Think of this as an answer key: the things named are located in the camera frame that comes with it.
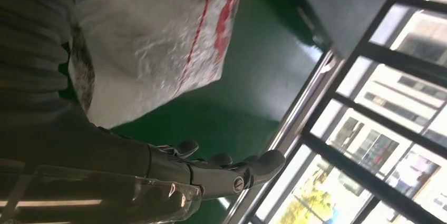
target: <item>window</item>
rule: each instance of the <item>window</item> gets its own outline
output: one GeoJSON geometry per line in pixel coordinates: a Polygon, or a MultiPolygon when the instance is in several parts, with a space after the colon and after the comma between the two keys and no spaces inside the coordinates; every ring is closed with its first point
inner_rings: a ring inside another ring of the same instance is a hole
{"type": "Polygon", "coordinates": [[[425,126],[428,123],[428,119],[419,116],[418,114],[404,108],[401,107],[395,103],[389,102],[387,100],[385,100],[384,98],[381,98],[377,95],[372,94],[371,92],[367,92],[365,94],[365,99],[382,106],[383,108],[396,113],[397,115],[404,117],[410,121],[413,121],[414,123],[421,125],[421,126],[425,126]]]}
{"type": "MultiPolygon", "coordinates": [[[[375,130],[371,130],[365,141],[353,154],[352,159],[357,161],[363,168],[376,174],[398,145],[397,142],[390,138],[381,135],[375,130]]],[[[362,187],[344,174],[340,174],[338,180],[347,190],[357,196],[363,192],[362,187]]]]}
{"type": "Polygon", "coordinates": [[[359,123],[358,120],[349,117],[335,136],[331,145],[342,152],[346,151],[364,125],[363,123],[359,123]]]}
{"type": "Polygon", "coordinates": [[[421,17],[412,31],[414,33],[405,37],[398,50],[434,64],[446,65],[443,61],[443,55],[447,50],[446,44],[436,41],[430,35],[442,28],[447,28],[447,25],[421,17]]]}
{"type": "Polygon", "coordinates": [[[442,135],[442,134],[437,133],[431,129],[428,129],[424,133],[424,136],[426,136],[430,140],[436,142],[437,144],[447,148],[447,137],[445,135],[442,135]]]}
{"type": "Polygon", "coordinates": [[[434,203],[441,207],[444,211],[447,211],[447,195],[441,193],[434,199],[434,203]]]}
{"type": "MultiPolygon", "coordinates": [[[[407,197],[413,198],[438,168],[434,162],[411,151],[397,165],[386,182],[407,197]]],[[[395,212],[389,215],[388,220],[394,221],[397,216],[395,212]]]]}
{"type": "Polygon", "coordinates": [[[410,88],[413,88],[417,91],[420,91],[422,93],[425,93],[429,96],[432,96],[434,98],[440,99],[440,100],[446,100],[447,99],[447,92],[442,91],[436,87],[429,86],[421,81],[411,79],[407,76],[403,76],[399,79],[399,83],[406,85],[410,88]]]}
{"type": "Polygon", "coordinates": [[[367,140],[363,142],[356,152],[363,153],[364,150],[369,147],[358,163],[372,173],[377,173],[398,145],[397,142],[372,130],[368,135],[367,140]],[[371,146],[371,141],[368,140],[368,138],[372,137],[375,137],[375,141],[371,146]]]}

